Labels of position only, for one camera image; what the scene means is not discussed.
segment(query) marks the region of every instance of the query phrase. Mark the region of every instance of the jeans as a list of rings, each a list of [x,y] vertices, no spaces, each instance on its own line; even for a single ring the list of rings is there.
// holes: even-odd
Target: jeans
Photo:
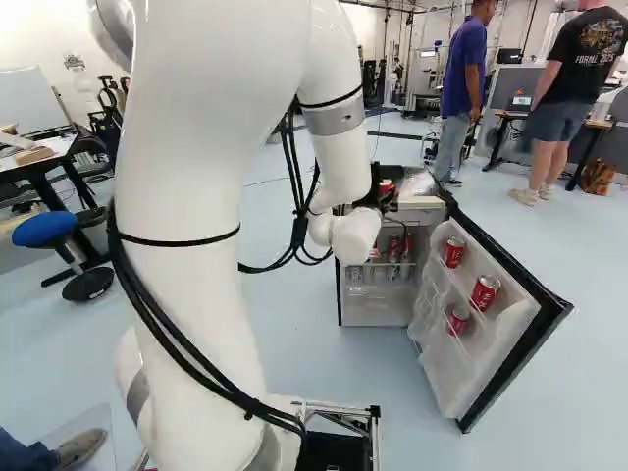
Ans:
[[[52,471],[59,455],[41,442],[24,446],[0,427],[0,471]]]
[[[439,153],[434,163],[434,178],[442,183],[451,180],[451,172],[460,165],[460,151],[469,131],[469,113],[448,116],[441,124]]]

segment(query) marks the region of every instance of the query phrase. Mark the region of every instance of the shoe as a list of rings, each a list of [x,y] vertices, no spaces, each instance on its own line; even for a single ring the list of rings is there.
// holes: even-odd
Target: shoe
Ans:
[[[77,468],[89,460],[105,443],[107,432],[92,429],[78,434],[57,448],[59,467],[57,471]]]
[[[451,179],[448,182],[443,182],[443,185],[445,185],[445,186],[453,186],[455,188],[459,188],[459,187],[462,186],[462,182],[460,180]]]
[[[511,191],[508,192],[508,196],[527,206],[534,206],[539,202],[538,193],[528,188],[513,188]]]
[[[539,197],[545,201],[550,200],[553,197],[553,185],[548,186],[543,183],[543,186],[541,186],[541,189],[539,190]]]

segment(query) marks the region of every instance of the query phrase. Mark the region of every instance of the chair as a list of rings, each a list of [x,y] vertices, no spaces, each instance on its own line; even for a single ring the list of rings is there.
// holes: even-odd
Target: chair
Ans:
[[[66,246],[79,223],[69,211],[50,211],[27,219],[13,231],[13,244],[27,248],[52,248],[77,274],[63,288],[64,299],[84,302],[103,294],[113,283],[114,271],[97,267],[86,272]]]

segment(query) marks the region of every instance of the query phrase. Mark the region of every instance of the open fridge door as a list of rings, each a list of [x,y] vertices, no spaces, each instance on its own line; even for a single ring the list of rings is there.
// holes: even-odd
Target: open fridge door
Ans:
[[[441,413],[467,433],[572,310],[469,219],[447,193],[448,218],[433,230],[408,327]],[[456,268],[451,237],[464,242]],[[500,287],[488,307],[472,299],[480,276]]]

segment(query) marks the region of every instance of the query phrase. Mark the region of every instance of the gray shorts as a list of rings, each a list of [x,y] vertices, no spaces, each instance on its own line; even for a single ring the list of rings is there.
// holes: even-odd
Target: gray shorts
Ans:
[[[578,101],[542,103],[528,116],[525,132],[529,137],[545,142],[565,142],[573,139],[587,119],[593,105]]]

